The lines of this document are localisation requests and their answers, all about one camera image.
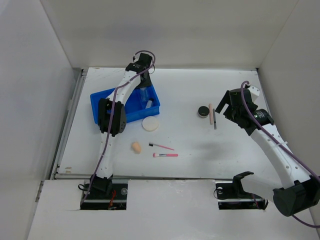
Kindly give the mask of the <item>black white checkered eyeliner pen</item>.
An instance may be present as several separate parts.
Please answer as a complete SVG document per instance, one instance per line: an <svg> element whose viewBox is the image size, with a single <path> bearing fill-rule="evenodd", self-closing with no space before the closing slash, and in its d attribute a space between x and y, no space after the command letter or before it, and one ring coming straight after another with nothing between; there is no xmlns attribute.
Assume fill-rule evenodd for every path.
<svg viewBox="0 0 320 240"><path fill-rule="evenodd" d="M216 112L215 112L215 109L213 109L213 126L214 126L214 129L217 130L217 120L216 120Z"/></svg>

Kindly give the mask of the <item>pale pink lipstick tube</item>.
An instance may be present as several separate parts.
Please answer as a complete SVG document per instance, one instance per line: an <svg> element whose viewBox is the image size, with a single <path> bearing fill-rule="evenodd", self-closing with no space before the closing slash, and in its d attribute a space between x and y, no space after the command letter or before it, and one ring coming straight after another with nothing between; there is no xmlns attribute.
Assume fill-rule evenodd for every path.
<svg viewBox="0 0 320 240"><path fill-rule="evenodd" d="M209 122L211 125L213 125L214 124L214 117L213 117L213 106L211 103L208 105L208 108L209 108Z"/></svg>

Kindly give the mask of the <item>small clear bottle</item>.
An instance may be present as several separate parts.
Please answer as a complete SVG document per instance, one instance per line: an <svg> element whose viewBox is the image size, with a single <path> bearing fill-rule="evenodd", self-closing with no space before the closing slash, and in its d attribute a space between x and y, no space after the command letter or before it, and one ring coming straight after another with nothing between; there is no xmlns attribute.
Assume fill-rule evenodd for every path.
<svg viewBox="0 0 320 240"><path fill-rule="evenodd" d="M145 109L149 109L153 106L153 100L149 99L146 103Z"/></svg>

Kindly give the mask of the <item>black round compact jar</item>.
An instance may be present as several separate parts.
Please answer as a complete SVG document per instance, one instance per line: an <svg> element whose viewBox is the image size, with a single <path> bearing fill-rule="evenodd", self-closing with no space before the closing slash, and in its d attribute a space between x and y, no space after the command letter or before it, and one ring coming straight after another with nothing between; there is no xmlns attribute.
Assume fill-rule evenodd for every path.
<svg viewBox="0 0 320 240"><path fill-rule="evenodd" d="M207 106L200 106L198 108L197 114L200 118L207 118L210 114L210 110Z"/></svg>

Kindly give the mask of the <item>white round powder puff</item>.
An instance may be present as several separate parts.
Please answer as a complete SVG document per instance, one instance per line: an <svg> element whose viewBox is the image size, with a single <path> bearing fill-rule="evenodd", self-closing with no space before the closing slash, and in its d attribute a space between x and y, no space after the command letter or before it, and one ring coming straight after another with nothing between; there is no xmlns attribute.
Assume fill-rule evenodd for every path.
<svg viewBox="0 0 320 240"><path fill-rule="evenodd" d="M159 121L154 116L148 116L142 120L142 127L147 132L154 132L159 128Z"/></svg>

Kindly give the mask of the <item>thin pink eyebrow brush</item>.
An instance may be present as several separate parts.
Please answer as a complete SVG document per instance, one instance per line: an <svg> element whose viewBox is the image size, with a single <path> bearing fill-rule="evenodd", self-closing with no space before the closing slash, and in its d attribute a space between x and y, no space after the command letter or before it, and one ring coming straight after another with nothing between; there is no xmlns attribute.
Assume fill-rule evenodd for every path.
<svg viewBox="0 0 320 240"><path fill-rule="evenodd" d="M167 147L167 146L164 146L164 145L160 145L160 144L156 144L156 143L152 143L150 142L148 144L148 146L150 147L159 147L159 148L163 148L163 149L167 149L167 150L171 150L171 151L174 151L175 149L171 148L171 147Z"/></svg>

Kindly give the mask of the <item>beige makeup sponge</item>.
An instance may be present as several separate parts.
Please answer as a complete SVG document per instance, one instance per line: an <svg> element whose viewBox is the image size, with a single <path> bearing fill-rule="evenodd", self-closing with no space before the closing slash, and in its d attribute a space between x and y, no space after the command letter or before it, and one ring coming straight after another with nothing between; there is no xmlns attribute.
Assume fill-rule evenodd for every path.
<svg viewBox="0 0 320 240"><path fill-rule="evenodd" d="M142 151L142 148L138 142L133 142L131 148L136 154L140 154Z"/></svg>

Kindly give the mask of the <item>pink makeup brush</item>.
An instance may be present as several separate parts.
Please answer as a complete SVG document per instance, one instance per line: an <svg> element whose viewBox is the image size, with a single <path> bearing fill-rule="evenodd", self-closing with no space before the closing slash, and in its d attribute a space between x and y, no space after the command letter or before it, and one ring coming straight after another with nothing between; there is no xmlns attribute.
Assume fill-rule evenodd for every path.
<svg viewBox="0 0 320 240"><path fill-rule="evenodd" d="M152 156L154 158L159 158L159 157L178 157L179 155L176 153L153 153Z"/></svg>

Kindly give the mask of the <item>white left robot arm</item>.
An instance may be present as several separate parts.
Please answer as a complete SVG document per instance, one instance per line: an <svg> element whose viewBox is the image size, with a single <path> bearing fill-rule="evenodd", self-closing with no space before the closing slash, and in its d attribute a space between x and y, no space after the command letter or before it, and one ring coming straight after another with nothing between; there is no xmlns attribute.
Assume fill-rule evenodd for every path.
<svg viewBox="0 0 320 240"><path fill-rule="evenodd" d="M122 133L127 124L125 105L135 89L152 85L149 70L155 67L156 56L148 50L136 52L132 62L124 70L119 85L106 98L98 102L98 126L101 134L106 134L102 151L86 195L96 193L100 198L107 198L112 192L112 163L105 156L110 137Z"/></svg>

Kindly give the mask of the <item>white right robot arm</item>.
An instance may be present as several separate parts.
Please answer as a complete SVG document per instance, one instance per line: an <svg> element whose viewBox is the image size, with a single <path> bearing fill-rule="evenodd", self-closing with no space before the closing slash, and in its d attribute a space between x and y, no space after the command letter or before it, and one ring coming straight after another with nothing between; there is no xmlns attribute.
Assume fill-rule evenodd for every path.
<svg viewBox="0 0 320 240"><path fill-rule="evenodd" d="M240 88L227 90L215 109L226 119L245 130L257 143L275 169L280 181L262 179L251 171L235 175L231 183L218 183L217 197L226 199L262 198L271 201L278 211L291 217L320 201L320 178L291 152L280 136L273 118L255 100L258 88L248 81Z"/></svg>

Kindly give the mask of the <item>blue plastic organizer tray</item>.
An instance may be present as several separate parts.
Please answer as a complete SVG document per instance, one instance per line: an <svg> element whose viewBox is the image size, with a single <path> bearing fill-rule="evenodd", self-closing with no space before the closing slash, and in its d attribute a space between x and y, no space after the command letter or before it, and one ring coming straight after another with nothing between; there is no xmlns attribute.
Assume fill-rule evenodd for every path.
<svg viewBox="0 0 320 240"><path fill-rule="evenodd" d="M155 116L160 113L160 101L157 96L157 93L155 91L154 86L147 87L148 89L148 95L149 97L153 98L153 105L151 108L145 109L145 106L143 105L141 101L141 95L140 90L135 89L130 97L128 98L124 109L126 114L126 121L127 123L134 122L140 119L144 119L149 116ZM115 88L110 88L107 90L103 90L100 92L92 93L90 95L90 102L91 102L91 108L92 108L92 114L94 123L98 124L98 105L101 98L108 97Z"/></svg>

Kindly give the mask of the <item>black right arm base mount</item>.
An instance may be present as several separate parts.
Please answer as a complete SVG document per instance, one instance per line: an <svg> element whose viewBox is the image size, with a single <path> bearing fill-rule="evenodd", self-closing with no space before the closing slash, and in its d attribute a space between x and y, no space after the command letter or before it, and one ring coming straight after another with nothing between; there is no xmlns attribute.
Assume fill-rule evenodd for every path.
<svg viewBox="0 0 320 240"><path fill-rule="evenodd" d="M245 171L237 174L232 180L218 180L215 182L213 196L217 199L219 210L265 210L269 201L253 193L245 192L241 180L253 175Z"/></svg>

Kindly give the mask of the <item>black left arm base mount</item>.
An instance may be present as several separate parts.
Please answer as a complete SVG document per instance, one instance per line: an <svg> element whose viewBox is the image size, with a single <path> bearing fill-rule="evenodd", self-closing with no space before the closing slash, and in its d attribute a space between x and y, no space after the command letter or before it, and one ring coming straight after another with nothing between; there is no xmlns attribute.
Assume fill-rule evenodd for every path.
<svg viewBox="0 0 320 240"><path fill-rule="evenodd" d="M78 185L82 191L81 210L122 211L127 209L129 181L94 177L93 183L85 181Z"/></svg>

